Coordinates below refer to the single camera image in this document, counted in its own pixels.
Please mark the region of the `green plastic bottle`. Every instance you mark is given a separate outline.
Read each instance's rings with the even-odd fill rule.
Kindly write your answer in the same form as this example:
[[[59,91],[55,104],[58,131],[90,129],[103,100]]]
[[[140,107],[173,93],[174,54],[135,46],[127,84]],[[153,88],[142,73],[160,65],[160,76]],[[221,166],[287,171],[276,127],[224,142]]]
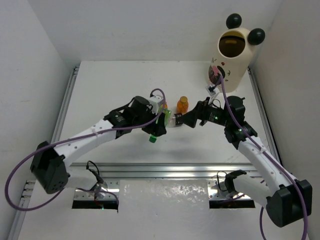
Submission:
[[[161,116],[152,124],[152,131],[149,137],[151,143],[155,143],[157,138],[167,133],[166,126],[171,118],[172,111],[164,109]]]

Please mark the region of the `left aluminium side rail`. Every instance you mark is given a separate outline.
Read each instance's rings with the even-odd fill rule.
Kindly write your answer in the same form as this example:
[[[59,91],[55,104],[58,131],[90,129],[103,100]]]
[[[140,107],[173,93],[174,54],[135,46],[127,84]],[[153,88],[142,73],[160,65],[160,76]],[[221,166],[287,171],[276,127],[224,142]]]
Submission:
[[[66,115],[67,115],[67,111],[68,111],[68,107],[70,104],[70,100],[71,100],[71,96],[72,96],[72,92],[76,83],[76,78],[79,72],[79,68],[80,65],[76,65],[70,74],[69,80],[67,82],[67,86],[66,86],[66,90],[64,93],[64,97],[60,106],[60,110],[59,110],[59,114],[58,114],[58,118],[55,124],[55,128],[53,131],[53,135],[51,138],[51,143],[55,143],[58,142],[62,133],[62,129],[63,129],[63,125],[66,119]]]

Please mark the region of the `aluminium side rail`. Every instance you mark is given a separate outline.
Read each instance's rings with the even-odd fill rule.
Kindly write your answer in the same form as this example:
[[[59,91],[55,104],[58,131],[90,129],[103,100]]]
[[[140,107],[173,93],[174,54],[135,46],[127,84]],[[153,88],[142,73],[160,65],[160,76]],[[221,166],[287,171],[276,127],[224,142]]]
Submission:
[[[64,97],[60,106],[60,110],[59,110],[59,114],[58,114],[58,118],[55,124],[55,128],[53,131],[53,135],[51,138],[51,143],[55,143],[58,142],[62,133],[62,129],[63,129],[63,125],[66,119],[66,115],[67,115],[67,111],[68,111],[68,107],[70,104],[70,100],[71,100],[71,96],[72,96],[72,92],[76,83],[76,78],[79,72],[79,68],[80,65],[76,65],[70,74],[69,80],[67,82],[67,86],[66,86],[66,90],[64,93]]]
[[[276,160],[280,164],[282,164],[282,160],[281,160],[281,158],[279,156],[277,144],[275,142],[275,138],[274,138],[274,135],[273,135],[273,132],[272,132],[272,129],[271,129],[271,126],[270,126],[270,122],[269,122],[269,119],[268,119],[268,116],[267,116],[267,113],[266,113],[266,110],[265,110],[265,106],[264,106],[264,103],[263,103],[263,100],[262,100],[262,97],[261,97],[261,93],[260,93],[260,90],[259,90],[259,87],[258,87],[258,84],[257,84],[256,77],[254,75],[253,70],[250,67],[247,68],[247,72],[248,72],[248,75],[249,75],[249,78],[250,78],[250,82],[251,82],[251,85],[252,85],[252,89],[253,89],[253,93],[254,93],[254,96],[255,96],[255,100],[257,102],[257,106],[258,106],[258,109],[259,109],[259,113],[260,113],[260,117],[261,117],[261,120],[262,120],[263,129],[265,131],[265,135],[266,135],[266,139],[267,139],[269,150],[270,150],[271,154],[276,158]]]

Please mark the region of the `clear bottle black label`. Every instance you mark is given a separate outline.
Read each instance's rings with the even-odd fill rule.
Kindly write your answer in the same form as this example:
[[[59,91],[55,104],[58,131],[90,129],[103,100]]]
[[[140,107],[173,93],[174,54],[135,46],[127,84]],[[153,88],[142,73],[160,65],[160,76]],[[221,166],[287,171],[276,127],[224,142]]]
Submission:
[[[166,127],[167,128],[175,128],[175,127],[182,126],[183,125],[183,123],[181,122],[181,116],[182,115],[183,115],[182,113],[173,113],[170,116]]]

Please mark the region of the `orange bottle with gold cap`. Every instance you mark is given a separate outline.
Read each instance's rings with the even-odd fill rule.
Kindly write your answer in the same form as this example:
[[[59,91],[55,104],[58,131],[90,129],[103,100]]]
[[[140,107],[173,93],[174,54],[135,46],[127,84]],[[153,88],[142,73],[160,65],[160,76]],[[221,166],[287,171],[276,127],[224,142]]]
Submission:
[[[186,114],[188,112],[189,103],[186,96],[181,96],[176,105],[176,112],[179,114]]]

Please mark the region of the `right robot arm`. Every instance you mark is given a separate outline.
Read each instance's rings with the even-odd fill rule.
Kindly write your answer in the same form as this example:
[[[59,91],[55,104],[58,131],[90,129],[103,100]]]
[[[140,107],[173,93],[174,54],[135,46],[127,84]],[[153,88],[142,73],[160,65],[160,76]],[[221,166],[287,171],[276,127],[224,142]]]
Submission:
[[[206,122],[224,127],[229,143],[245,156],[265,181],[262,184],[245,171],[228,173],[224,180],[227,192],[243,193],[266,209],[271,221],[282,228],[312,213],[313,189],[307,180],[298,180],[284,169],[262,148],[257,132],[245,121],[245,106],[238,96],[227,97],[224,107],[209,105],[209,101],[198,101],[195,108],[180,117],[180,121],[195,128]]]

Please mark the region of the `aluminium table rail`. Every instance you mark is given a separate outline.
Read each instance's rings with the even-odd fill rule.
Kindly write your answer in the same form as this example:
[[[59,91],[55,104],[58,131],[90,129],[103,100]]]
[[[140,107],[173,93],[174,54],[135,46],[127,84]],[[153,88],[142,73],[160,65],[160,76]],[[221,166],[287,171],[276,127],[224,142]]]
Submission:
[[[262,175],[250,163],[96,163],[100,176],[106,179],[198,180],[225,176],[237,170],[250,177]]]

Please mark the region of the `cream panda bin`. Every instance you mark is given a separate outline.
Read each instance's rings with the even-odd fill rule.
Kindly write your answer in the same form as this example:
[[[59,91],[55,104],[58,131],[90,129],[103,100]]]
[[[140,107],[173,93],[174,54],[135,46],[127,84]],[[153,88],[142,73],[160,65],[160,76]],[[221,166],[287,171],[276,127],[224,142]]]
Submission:
[[[249,30],[241,27],[242,17],[238,13],[229,15],[225,24],[227,30],[217,41],[208,69],[208,80],[215,85],[222,78],[225,92],[232,93],[240,85],[266,33],[261,28]]]

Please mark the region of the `right aluminium side rail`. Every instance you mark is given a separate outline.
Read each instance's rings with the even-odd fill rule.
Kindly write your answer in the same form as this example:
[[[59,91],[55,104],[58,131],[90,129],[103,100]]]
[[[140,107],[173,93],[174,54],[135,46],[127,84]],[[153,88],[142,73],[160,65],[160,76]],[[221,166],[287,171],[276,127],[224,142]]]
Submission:
[[[263,129],[265,131],[265,135],[266,135],[266,139],[267,139],[269,150],[270,150],[271,154],[276,158],[276,160],[280,164],[282,164],[282,160],[281,160],[281,158],[279,156],[277,144],[275,142],[275,138],[274,138],[274,135],[273,135],[273,132],[272,132],[272,129],[271,129],[271,126],[270,126],[270,122],[269,122],[269,119],[268,119],[268,116],[267,116],[267,113],[266,113],[266,110],[265,110],[265,106],[264,106],[264,103],[263,103],[263,100],[262,100],[262,97],[261,97],[261,93],[260,93],[260,90],[259,90],[259,87],[258,87],[258,84],[257,84],[256,77],[254,75],[253,70],[250,67],[247,68],[247,72],[248,72],[248,75],[249,75],[249,78],[250,78],[250,82],[251,82],[251,85],[252,85],[252,89],[253,89],[253,93],[254,93],[254,96],[255,96],[255,100],[257,102],[257,106],[258,106],[258,109],[259,109],[259,113],[260,113],[260,117],[261,117],[261,120],[262,120]]]

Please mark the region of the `white foam block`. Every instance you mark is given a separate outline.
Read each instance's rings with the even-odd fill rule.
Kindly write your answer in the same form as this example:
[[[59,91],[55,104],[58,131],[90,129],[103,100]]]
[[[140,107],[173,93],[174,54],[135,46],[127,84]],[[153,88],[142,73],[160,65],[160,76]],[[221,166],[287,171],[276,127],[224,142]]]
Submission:
[[[122,180],[119,212],[196,212],[209,209],[205,180]]]

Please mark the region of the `orange fruit label bottle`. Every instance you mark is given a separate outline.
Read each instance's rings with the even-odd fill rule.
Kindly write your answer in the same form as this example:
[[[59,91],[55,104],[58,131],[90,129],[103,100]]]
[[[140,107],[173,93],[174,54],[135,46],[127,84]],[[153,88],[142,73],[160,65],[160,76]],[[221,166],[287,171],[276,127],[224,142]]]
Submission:
[[[163,108],[163,110],[166,110],[166,109],[168,108],[167,102],[165,102],[165,103],[162,105],[162,108]]]

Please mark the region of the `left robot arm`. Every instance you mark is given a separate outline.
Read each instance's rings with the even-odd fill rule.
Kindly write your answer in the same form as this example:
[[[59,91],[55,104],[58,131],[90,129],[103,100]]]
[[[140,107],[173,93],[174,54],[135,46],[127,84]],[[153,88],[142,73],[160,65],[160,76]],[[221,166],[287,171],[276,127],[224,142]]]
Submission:
[[[64,188],[92,191],[103,180],[89,169],[71,165],[98,146],[116,140],[133,129],[142,129],[154,137],[166,134],[164,98],[152,95],[148,99],[135,96],[129,103],[116,108],[90,128],[61,143],[42,142],[37,147],[30,170],[47,194]]]

